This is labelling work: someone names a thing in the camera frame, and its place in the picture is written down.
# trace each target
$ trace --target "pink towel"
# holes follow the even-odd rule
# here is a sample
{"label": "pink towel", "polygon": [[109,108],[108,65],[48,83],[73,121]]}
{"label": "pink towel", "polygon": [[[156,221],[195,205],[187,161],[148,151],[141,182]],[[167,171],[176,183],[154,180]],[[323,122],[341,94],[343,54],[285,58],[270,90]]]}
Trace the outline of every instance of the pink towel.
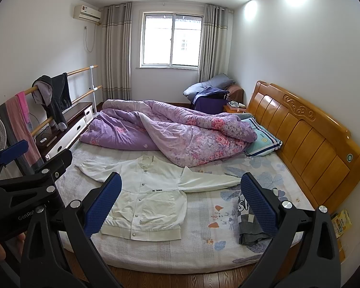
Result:
{"label": "pink towel", "polygon": [[6,110],[8,111],[10,124],[12,125],[12,129],[14,135],[16,136],[16,139],[26,140],[29,144],[28,152],[26,152],[24,156],[28,164],[32,166],[41,159],[41,155],[36,147],[32,135],[29,133],[25,125],[25,120],[24,116],[22,115],[19,99],[17,98],[17,96],[14,96],[11,99],[7,100],[5,102],[5,105]]}
{"label": "pink towel", "polygon": [[33,127],[32,127],[31,119],[29,118],[29,108],[28,108],[27,99],[25,98],[25,93],[24,93],[24,91],[22,91],[20,93],[17,93],[16,96],[19,98],[21,112],[22,112],[22,115],[24,116],[24,120],[27,125],[27,129],[29,132],[32,132]]}

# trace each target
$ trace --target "brown cushion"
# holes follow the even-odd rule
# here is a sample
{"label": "brown cushion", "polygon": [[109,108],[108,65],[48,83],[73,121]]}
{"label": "brown cushion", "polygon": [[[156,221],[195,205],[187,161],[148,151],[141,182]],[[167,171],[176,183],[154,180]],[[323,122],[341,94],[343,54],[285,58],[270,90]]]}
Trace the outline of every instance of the brown cushion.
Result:
{"label": "brown cushion", "polygon": [[229,91],[228,98],[231,101],[243,103],[244,90],[237,84],[230,85],[227,90]]}

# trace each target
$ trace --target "white jacket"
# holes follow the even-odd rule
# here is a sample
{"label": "white jacket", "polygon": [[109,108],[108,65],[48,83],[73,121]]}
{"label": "white jacket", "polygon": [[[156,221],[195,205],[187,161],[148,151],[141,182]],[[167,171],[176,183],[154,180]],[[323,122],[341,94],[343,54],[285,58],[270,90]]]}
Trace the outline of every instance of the white jacket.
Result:
{"label": "white jacket", "polygon": [[192,172],[155,156],[106,164],[86,160],[77,165],[92,179],[105,182],[120,174],[122,191],[108,214],[103,234],[147,241],[181,239],[186,213],[186,194],[235,186],[240,178]]}

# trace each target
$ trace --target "mattress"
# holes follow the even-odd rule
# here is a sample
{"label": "mattress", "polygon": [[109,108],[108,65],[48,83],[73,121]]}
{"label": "mattress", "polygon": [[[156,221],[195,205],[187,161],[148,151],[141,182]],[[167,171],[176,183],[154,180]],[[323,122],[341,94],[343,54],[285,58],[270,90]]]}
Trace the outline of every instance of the mattress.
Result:
{"label": "mattress", "polygon": [[[86,159],[104,163],[137,159],[155,155],[170,161],[159,151],[123,151],[77,142],[72,148],[73,162],[56,185],[67,205],[73,199],[82,200],[101,184],[85,176],[75,166]],[[246,158],[244,154],[215,160],[191,168],[194,172],[228,174],[241,177],[251,172],[264,188],[277,188],[297,208],[312,210],[306,196],[275,153],[264,157]],[[92,241],[112,266],[153,273],[207,273],[236,268],[258,261],[270,240],[253,246],[238,243],[237,203],[240,186],[212,192],[187,194],[187,213],[181,226],[181,239],[162,242],[136,241],[101,234]],[[296,233],[293,244],[301,240]],[[64,247],[73,251],[66,233],[61,232]]]}

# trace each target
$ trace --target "yellow package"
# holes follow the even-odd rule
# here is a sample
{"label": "yellow package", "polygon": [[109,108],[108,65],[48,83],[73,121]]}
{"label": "yellow package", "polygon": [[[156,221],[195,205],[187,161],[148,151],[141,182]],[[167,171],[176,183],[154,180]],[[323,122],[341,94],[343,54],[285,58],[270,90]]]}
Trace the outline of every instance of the yellow package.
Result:
{"label": "yellow package", "polygon": [[352,223],[347,210],[342,210],[332,218],[332,225],[335,229],[336,238],[339,238],[344,232],[351,228]]}

